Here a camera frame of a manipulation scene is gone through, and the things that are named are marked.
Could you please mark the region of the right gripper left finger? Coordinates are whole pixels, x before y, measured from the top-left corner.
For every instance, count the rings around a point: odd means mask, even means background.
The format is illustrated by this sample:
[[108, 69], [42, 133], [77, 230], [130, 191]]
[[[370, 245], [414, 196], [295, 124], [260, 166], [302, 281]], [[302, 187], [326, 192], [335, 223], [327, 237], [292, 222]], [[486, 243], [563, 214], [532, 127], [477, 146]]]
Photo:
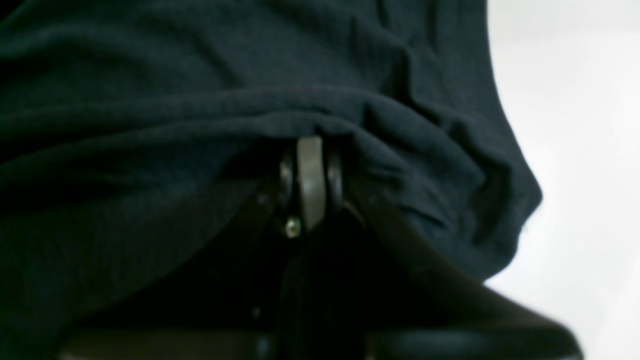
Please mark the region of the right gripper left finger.
[[60, 360], [279, 360], [290, 272], [326, 221], [319, 136], [286, 150], [268, 180], [190, 261], [79, 328]]

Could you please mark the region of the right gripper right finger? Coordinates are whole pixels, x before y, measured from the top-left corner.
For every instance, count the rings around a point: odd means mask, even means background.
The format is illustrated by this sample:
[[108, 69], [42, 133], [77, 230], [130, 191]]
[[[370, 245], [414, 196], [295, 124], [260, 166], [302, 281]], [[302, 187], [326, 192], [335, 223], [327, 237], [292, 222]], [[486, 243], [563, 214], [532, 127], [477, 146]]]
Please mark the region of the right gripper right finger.
[[330, 238], [354, 289], [345, 321], [364, 360], [581, 360], [573, 333], [439, 253], [381, 187], [327, 151]]

